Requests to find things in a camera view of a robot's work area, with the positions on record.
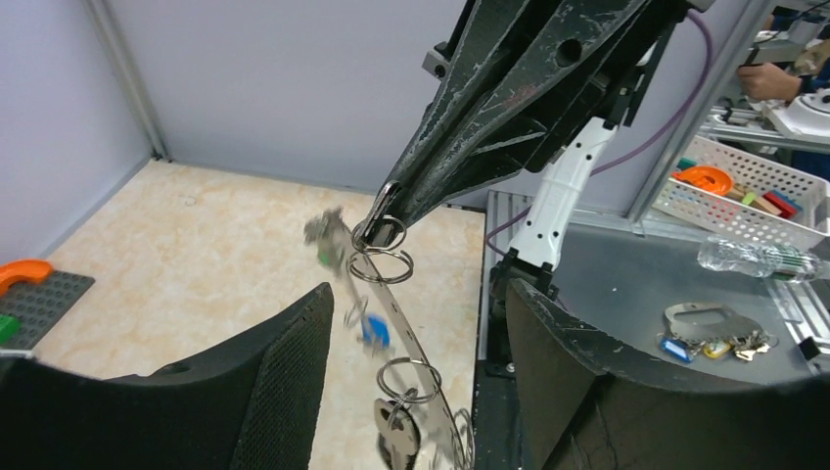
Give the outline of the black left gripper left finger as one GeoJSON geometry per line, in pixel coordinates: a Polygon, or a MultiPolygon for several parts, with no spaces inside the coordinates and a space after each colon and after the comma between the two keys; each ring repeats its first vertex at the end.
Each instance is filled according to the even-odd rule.
{"type": "Polygon", "coordinates": [[[334,297],[322,283],[275,316],[149,376],[99,380],[1,362],[5,469],[304,469],[334,297]]]}

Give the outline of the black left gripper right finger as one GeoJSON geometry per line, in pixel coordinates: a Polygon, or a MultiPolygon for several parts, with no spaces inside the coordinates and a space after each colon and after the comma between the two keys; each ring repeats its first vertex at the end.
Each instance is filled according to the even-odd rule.
{"type": "Polygon", "coordinates": [[[829,379],[735,381],[654,357],[506,289],[509,343],[539,469],[825,469],[829,379]]]}

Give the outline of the blue plastic key tag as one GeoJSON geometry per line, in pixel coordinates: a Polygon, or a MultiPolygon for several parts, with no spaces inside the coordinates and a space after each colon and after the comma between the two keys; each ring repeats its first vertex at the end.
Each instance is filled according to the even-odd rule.
{"type": "Polygon", "coordinates": [[[391,335],[387,321],[380,315],[367,313],[360,320],[363,345],[375,350],[387,350],[391,345],[391,335]]]}

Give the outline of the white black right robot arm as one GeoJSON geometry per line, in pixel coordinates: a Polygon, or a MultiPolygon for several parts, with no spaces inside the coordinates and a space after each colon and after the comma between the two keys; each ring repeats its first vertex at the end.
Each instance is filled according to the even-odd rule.
{"type": "Polygon", "coordinates": [[[545,290],[592,169],[633,120],[674,27],[705,1],[470,1],[422,121],[356,237],[388,247],[449,200],[541,184],[504,266],[545,290]]]}

